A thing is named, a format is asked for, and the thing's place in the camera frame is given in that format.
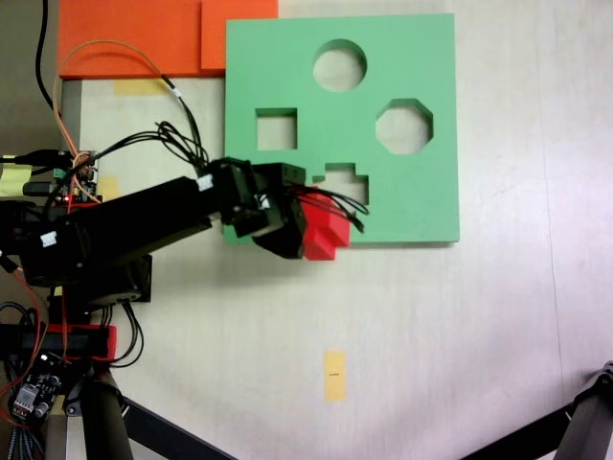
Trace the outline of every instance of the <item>circular hole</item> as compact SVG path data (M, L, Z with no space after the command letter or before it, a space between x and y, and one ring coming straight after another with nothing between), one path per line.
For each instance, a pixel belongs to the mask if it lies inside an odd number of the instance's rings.
M313 77L328 91L351 91L364 80L366 56L352 41L333 40L322 46L315 57Z

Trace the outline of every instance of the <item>octagonal hole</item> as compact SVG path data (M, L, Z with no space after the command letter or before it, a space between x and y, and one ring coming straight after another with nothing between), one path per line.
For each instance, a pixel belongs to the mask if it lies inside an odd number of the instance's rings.
M417 99L391 100L376 119L375 135L394 155L417 153L432 140L432 112Z
M317 51L313 77L324 89L342 93L364 80L366 68L362 49L352 41L337 39Z

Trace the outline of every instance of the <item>square hole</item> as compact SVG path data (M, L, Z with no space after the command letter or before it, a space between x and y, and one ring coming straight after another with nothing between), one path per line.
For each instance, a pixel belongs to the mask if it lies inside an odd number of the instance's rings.
M298 109L257 108L258 150L298 148Z
M322 189L369 204L368 176L355 175L354 164L327 164L326 177L314 176L313 182Z

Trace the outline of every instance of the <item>metal leg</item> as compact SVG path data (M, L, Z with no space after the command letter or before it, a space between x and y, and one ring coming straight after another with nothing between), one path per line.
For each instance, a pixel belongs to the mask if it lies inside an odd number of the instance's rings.
M45 460L66 460L67 425L68 418L63 413L47 419Z
M579 403L554 460L604 460L613 433L611 395L598 392Z
M80 398L87 460L133 460L122 409L113 387L87 382Z
M553 452L559 446L569 425L569 404L537 420L495 443L471 453L463 460L534 460Z
M130 439L169 460L237 460L215 446L196 438L183 428L125 398L124 416Z

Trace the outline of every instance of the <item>yellow object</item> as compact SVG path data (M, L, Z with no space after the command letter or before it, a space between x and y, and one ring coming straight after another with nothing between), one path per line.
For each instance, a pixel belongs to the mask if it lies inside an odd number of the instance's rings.
M30 181L32 166L4 163L0 175L0 196L23 196L23 184Z
M119 191L117 177L101 177L98 179L98 195L102 195L104 201L119 198L122 194Z
M345 352L328 351L324 357L326 401L345 399Z
M169 89L160 79L114 80L115 96L157 96L168 95Z
M57 395L56 401L54 402L54 406L51 408L51 415L64 415L64 409L62 406L64 405L64 395Z

